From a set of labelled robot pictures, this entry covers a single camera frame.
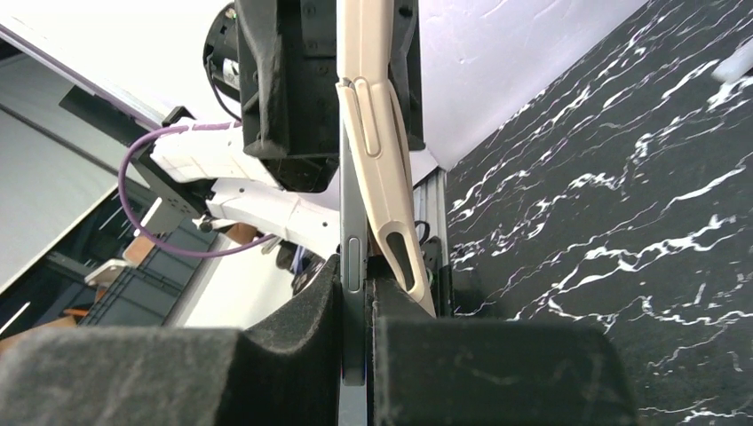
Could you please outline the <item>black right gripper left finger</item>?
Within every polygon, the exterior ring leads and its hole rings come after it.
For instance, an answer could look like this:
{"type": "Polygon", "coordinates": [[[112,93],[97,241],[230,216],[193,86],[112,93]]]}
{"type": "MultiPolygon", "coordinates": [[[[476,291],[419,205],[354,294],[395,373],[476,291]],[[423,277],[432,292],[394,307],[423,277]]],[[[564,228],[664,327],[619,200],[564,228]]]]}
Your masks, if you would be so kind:
{"type": "Polygon", "coordinates": [[[1,358],[4,425],[334,425],[339,258],[247,330],[37,331],[1,358]]]}

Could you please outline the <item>aluminium frame rail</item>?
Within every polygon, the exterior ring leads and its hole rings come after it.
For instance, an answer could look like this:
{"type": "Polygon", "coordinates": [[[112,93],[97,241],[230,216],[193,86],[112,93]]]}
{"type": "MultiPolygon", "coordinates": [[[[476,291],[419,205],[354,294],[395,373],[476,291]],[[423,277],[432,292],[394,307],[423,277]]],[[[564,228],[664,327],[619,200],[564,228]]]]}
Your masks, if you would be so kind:
{"type": "Polygon", "coordinates": [[[437,168],[424,177],[414,188],[416,219],[426,221],[430,235],[440,238],[447,247],[446,171],[437,168]]]}

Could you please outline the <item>black smartphone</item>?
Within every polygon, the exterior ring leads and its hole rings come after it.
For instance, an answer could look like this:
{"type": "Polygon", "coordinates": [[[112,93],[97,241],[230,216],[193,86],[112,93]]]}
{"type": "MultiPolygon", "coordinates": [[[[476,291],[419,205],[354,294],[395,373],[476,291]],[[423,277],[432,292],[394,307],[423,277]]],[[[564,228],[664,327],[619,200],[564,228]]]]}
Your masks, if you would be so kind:
{"type": "Polygon", "coordinates": [[[364,280],[368,221],[346,130],[341,130],[339,171],[340,280],[343,319],[339,423],[341,425],[365,425],[368,419],[364,280]]]}

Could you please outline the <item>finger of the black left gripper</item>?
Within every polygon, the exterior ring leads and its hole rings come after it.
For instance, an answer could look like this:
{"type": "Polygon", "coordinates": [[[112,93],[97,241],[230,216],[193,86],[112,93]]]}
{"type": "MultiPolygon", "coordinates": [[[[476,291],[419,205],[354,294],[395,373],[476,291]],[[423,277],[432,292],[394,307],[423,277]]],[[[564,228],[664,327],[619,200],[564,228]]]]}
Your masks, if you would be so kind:
{"type": "Polygon", "coordinates": [[[408,149],[425,149],[423,129],[422,74],[418,2],[394,2],[392,52],[389,78],[396,90],[403,122],[408,134],[408,149]]]}
{"type": "Polygon", "coordinates": [[[339,164],[333,1],[237,1],[243,151],[286,190],[322,193],[339,164]]]}

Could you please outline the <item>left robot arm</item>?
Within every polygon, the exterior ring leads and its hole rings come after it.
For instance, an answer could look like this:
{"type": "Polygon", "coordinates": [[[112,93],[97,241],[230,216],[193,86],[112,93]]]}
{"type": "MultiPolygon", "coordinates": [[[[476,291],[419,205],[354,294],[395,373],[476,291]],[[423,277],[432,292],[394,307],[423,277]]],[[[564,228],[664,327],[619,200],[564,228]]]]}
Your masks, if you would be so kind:
{"type": "Polygon", "coordinates": [[[346,143],[378,247],[413,258],[418,36],[414,1],[232,2],[210,26],[203,64],[240,113],[214,125],[183,117],[133,165],[203,230],[244,223],[328,257],[342,245],[326,193],[346,143]]]}

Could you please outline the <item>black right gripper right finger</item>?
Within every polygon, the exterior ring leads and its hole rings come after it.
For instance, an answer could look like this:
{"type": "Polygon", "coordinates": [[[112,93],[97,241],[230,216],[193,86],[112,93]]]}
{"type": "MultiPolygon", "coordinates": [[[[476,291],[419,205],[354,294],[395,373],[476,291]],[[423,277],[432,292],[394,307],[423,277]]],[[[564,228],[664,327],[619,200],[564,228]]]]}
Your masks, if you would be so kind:
{"type": "Polygon", "coordinates": [[[433,318],[371,282],[373,425],[635,425],[614,346],[578,326],[433,318]]]}

